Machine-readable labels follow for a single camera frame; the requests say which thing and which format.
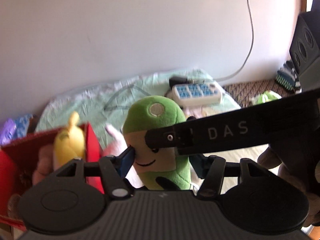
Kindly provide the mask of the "pink plush toy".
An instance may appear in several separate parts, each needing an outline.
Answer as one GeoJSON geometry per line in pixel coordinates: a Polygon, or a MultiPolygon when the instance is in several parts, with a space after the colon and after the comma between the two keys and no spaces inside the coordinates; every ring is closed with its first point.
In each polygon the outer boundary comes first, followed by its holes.
{"type": "Polygon", "coordinates": [[[40,148],[37,167],[32,177],[33,185],[38,184],[53,172],[53,149],[52,144],[40,148]]]}

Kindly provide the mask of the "green cartoon bed sheet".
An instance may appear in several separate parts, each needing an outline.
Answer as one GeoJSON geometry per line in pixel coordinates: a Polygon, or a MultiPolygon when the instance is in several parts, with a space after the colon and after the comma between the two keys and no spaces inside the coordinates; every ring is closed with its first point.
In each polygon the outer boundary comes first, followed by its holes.
{"type": "Polygon", "coordinates": [[[169,89],[169,79],[172,76],[213,81],[204,70],[183,69],[73,89],[56,96],[48,103],[39,119],[36,131],[65,126],[70,114],[76,111],[80,115],[81,123],[91,124],[101,148],[105,148],[113,140],[105,130],[106,124],[121,130],[131,105],[148,95],[164,95],[169,89]]]}

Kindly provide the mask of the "green mushroom plush toy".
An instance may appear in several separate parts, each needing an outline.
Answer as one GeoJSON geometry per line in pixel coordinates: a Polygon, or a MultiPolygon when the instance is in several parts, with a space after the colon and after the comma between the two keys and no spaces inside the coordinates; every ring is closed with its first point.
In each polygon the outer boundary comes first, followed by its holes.
{"type": "Polygon", "coordinates": [[[127,146],[135,149],[133,167],[147,189],[191,188],[189,158],[176,154],[176,136],[169,129],[185,121],[178,104],[163,96],[147,96],[130,107],[123,135],[127,146]]]}

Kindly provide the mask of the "brown patterned mat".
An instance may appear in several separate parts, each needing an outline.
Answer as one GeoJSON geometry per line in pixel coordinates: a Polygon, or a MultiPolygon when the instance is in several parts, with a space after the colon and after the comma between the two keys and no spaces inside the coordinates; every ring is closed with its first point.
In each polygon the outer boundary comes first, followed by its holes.
{"type": "Polygon", "coordinates": [[[262,94],[267,90],[271,90],[279,94],[281,97],[291,95],[283,87],[275,82],[275,79],[233,83],[223,85],[223,89],[231,95],[241,108],[252,105],[251,98],[262,94]]]}

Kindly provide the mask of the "black power adapter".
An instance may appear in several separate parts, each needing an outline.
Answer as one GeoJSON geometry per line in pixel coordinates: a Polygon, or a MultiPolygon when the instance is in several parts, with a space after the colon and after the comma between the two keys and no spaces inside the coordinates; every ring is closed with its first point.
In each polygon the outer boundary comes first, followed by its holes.
{"type": "Polygon", "coordinates": [[[189,83],[189,80],[187,77],[172,76],[169,79],[170,88],[174,87],[175,85],[183,85],[183,84],[188,84],[188,83],[189,83]]]}

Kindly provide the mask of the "yellow tiger plush toy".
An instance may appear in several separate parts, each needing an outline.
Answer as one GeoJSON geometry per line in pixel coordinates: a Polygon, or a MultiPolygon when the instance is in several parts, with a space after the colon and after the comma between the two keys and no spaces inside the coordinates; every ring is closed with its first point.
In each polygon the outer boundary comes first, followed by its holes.
{"type": "Polygon", "coordinates": [[[84,131],[78,126],[80,116],[74,111],[65,128],[54,140],[53,167],[55,170],[72,159],[85,159],[86,142],[84,131]]]}

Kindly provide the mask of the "red cardboard box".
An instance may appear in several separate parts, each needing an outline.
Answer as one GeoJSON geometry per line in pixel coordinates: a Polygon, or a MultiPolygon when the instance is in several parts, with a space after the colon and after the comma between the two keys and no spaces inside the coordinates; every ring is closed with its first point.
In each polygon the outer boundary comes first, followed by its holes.
{"type": "Polygon", "coordinates": [[[99,176],[101,147],[90,124],[81,125],[85,159],[33,183],[40,170],[40,150],[51,145],[60,129],[33,133],[1,148],[1,222],[26,230],[61,233],[93,223],[105,197],[99,176]]]}

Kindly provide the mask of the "striped knitted cloth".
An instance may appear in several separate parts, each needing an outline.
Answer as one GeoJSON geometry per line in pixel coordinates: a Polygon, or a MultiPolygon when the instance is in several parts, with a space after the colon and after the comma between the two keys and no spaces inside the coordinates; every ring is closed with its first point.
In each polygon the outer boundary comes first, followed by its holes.
{"type": "Polygon", "coordinates": [[[277,70],[275,81],[291,94],[301,92],[301,85],[292,60],[286,61],[283,66],[277,70]]]}

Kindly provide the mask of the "blue floral cloth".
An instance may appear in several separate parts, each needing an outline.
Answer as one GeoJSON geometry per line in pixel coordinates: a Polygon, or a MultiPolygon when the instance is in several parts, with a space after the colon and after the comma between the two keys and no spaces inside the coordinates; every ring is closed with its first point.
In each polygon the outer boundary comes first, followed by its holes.
{"type": "Polygon", "coordinates": [[[12,136],[13,139],[18,139],[25,137],[27,135],[27,131],[30,125],[30,120],[34,116],[32,114],[25,114],[23,116],[19,116],[16,119],[14,119],[16,130],[14,135],[12,136]]]}

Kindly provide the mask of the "white blue power strip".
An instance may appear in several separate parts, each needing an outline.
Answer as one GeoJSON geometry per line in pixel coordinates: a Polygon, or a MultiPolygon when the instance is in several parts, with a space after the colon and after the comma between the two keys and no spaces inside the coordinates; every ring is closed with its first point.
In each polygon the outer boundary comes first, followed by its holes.
{"type": "Polygon", "coordinates": [[[216,83],[189,83],[174,85],[172,98],[181,107],[198,107],[220,104],[223,91],[216,83]]]}

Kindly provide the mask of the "purple tissue pack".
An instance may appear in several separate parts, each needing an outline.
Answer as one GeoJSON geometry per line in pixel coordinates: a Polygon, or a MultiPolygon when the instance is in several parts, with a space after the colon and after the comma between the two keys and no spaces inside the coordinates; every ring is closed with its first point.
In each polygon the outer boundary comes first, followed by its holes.
{"type": "Polygon", "coordinates": [[[12,137],[16,131],[16,123],[12,119],[7,119],[1,127],[1,145],[6,145],[11,142],[12,137]]]}

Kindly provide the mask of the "green plush on mat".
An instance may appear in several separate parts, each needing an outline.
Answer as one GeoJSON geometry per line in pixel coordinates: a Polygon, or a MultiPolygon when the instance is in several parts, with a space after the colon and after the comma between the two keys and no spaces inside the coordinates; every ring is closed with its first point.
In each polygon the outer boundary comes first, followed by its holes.
{"type": "Polygon", "coordinates": [[[281,99],[282,97],[272,90],[264,91],[262,94],[258,94],[257,96],[251,98],[252,105],[259,105],[262,103],[274,101],[281,99]]]}

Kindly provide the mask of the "small white bunny plush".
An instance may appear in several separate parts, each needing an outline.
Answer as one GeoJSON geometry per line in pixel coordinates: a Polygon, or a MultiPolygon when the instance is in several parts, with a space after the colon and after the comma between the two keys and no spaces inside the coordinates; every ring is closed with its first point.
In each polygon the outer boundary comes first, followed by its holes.
{"type": "Polygon", "coordinates": [[[124,136],[122,133],[113,127],[111,124],[106,124],[106,132],[113,138],[113,141],[107,145],[107,147],[103,151],[103,156],[119,156],[126,149],[127,144],[125,142],[124,136]]]}

